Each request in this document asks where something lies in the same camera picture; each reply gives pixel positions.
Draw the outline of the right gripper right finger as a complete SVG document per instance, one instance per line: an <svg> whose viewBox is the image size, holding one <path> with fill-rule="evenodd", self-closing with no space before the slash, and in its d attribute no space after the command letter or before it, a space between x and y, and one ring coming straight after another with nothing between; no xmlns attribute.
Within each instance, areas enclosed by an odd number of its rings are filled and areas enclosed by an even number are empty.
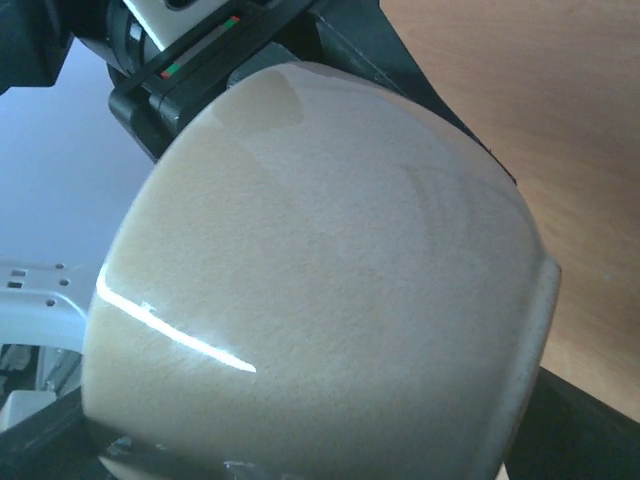
<svg viewBox="0 0 640 480"><path fill-rule="evenodd" d="M542 368L505 465L511 479L637 479L639 423Z"/></svg>

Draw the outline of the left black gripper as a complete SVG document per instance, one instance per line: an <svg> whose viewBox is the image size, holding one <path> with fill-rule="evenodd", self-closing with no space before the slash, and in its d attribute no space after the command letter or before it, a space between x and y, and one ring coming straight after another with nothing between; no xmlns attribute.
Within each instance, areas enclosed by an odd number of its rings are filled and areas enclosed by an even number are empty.
<svg viewBox="0 0 640 480"><path fill-rule="evenodd" d="M111 113L158 161L187 124L224 92L232 72L312 5L228 2L119 84L109 97Z"/></svg>

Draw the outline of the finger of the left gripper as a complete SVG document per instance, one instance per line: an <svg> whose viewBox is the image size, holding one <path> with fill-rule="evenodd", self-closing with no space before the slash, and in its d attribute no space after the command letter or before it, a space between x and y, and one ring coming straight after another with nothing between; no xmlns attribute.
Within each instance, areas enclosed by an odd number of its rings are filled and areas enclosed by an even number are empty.
<svg viewBox="0 0 640 480"><path fill-rule="evenodd" d="M413 101L487 148L436 92L379 1L314 1L306 15L319 40L323 64Z"/></svg>

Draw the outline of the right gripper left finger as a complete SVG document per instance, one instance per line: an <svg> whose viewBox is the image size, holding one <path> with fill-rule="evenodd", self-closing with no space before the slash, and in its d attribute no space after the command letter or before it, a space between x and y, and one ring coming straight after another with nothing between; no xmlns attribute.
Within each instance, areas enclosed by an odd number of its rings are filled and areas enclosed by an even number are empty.
<svg viewBox="0 0 640 480"><path fill-rule="evenodd" d="M1 434L4 480L107 480L76 388Z"/></svg>

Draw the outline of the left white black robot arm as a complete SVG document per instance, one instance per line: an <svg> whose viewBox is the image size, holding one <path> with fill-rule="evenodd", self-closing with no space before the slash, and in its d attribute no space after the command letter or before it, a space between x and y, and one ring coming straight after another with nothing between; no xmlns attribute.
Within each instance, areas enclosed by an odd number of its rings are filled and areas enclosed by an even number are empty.
<svg viewBox="0 0 640 480"><path fill-rule="evenodd" d="M372 81L463 127L376 1L5 1L2 89L53 86L74 40L106 63L109 109L152 160L226 88L289 60Z"/></svg>

